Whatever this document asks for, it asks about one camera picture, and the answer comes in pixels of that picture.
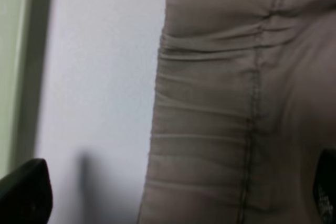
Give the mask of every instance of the stitching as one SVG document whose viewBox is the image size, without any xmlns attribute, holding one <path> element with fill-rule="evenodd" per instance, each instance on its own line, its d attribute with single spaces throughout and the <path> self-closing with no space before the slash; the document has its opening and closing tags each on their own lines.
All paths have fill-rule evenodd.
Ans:
<svg viewBox="0 0 336 224">
<path fill-rule="evenodd" d="M 237 224 L 243 224 L 245 220 L 245 209 L 247 204 L 247 194 L 250 182 L 251 162 L 252 162 L 252 149 L 253 149 L 253 136 L 256 132 L 256 120 L 260 116 L 260 99 L 261 99 L 261 59 L 263 56 L 263 33 L 266 30 L 268 22 L 271 20 L 273 14 L 280 8 L 284 0 L 272 0 L 268 16 L 260 23 L 258 27 L 259 33 L 255 36 L 255 57 L 254 57 L 254 72 L 253 72 L 253 87 L 250 102 L 250 118 L 247 119 L 247 133 L 246 133 L 246 151 L 244 159 L 244 176 L 243 188 L 239 200 L 239 211 Z"/>
</svg>

